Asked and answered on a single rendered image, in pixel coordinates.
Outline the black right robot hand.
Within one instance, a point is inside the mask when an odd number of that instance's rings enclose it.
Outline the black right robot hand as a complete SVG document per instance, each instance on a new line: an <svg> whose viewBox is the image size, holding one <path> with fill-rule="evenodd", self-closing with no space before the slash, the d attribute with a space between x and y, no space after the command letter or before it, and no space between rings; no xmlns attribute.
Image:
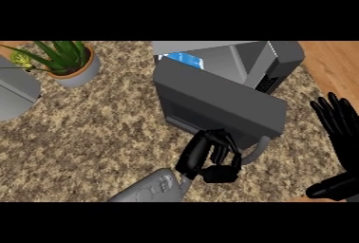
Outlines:
<svg viewBox="0 0 359 243"><path fill-rule="evenodd" d="M306 189L311 199L359 202L359 114L346 98L334 92L328 99L311 101L327 131L339 162L346 171Z"/></svg>

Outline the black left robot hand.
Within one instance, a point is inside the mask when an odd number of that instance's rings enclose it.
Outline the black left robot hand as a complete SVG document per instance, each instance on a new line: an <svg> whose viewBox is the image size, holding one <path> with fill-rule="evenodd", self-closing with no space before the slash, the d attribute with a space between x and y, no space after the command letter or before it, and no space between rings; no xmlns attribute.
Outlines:
<svg viewBox="0 0 359 243"><path fill-rule="evenodd" d="M198 131L179 156L176 170L190 179L201 175L206 183L235 182L241 153L225 129Z"/></svg>

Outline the dark grey microwave door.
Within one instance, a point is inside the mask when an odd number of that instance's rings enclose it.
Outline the dark grey microwave door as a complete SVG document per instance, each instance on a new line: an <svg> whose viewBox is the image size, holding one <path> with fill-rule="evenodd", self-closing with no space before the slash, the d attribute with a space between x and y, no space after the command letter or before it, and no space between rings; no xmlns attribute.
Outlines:
<svg viewBox="0 0 359 243"><path fill-rule="evenodd" d="M159 61L153 81L166 122L191 134L226 130L237 148L253 150L243 163L255 162L284 134L287 102L170 58Z"/></svg>

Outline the grey microwave body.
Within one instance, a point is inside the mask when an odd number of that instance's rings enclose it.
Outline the grey microwave body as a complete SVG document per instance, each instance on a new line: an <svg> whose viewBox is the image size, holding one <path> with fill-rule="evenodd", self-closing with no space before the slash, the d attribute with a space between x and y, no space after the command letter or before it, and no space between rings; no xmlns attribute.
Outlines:
<svg viewBox="0 0 359 243"><path fill-rule="evenodd" d="M153 41L157 63L178 52L195 57L201 70L266 94L305 60L297 41Z"/></svg>

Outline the blue and white milk carton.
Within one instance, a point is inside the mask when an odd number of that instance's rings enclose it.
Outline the blue and white milk carton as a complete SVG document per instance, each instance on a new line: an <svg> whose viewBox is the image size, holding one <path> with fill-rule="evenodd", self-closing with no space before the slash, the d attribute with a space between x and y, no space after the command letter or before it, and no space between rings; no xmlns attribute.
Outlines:
<svg viewBox="0 0 359 243"><path fill-rule="evenodd" d="M187 65L191 65L200 69L206 68L204 60L200 57L197 57L188 53L173 52L173 53L159 55L159 59L163 59L164 57L167 57L167 58L176 60L178 62L181 62Z"/></svg>

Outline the green plant in grey pot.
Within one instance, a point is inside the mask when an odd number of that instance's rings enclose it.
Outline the green plant in grey pot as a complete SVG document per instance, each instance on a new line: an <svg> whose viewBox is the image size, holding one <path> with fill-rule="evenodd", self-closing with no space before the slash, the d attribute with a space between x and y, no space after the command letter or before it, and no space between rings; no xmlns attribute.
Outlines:
<svg viewBox="0 0 359 243"><path fill-rule="evenodd" d="M83 41L34 42L45 56L24 48L0 45L0 47L26 54L31 58L33 70L46 72L64 87L80 87L89 83L99 73L101 61L94 46Z"/></svg>

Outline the small yellow-green plant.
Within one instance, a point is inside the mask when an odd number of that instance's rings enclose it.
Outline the small yellow-green plant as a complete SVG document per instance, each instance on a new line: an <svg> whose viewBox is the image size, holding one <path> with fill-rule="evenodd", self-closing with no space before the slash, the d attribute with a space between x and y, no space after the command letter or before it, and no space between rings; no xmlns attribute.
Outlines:
<svg viewBox="0 0 359 243"><path fill-rule="evenodd" d="M17 51L14 51L11 54L11 60L14 64L21 67L27 72L30 72L36 68L31 64L31 58Z"/></svg>

